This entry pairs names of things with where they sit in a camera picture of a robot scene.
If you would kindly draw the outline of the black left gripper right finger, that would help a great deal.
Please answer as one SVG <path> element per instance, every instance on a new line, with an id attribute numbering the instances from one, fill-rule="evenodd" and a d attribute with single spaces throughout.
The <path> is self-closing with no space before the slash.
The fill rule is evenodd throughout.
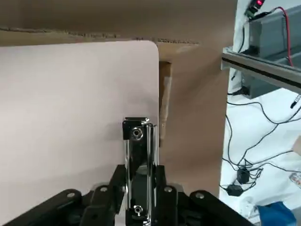
<path id="1" fill-rule="evenodd" d="M 166 182 L 165 167 L 156 168 L 157 205 L 153 226 L 252 226 L 253 224 L 205 190 L 190 195 Z"/>

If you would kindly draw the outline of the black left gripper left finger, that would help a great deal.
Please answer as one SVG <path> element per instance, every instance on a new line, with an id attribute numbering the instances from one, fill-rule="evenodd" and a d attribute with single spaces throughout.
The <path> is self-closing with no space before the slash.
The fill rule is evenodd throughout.
<path id="1" fill-rule="evenodd" d="M 107 184 L 83 195 L 66 189 L 29 209 L 7 226 L 113 226 L 124 198 L 126 169 L 118 165 Z"/>

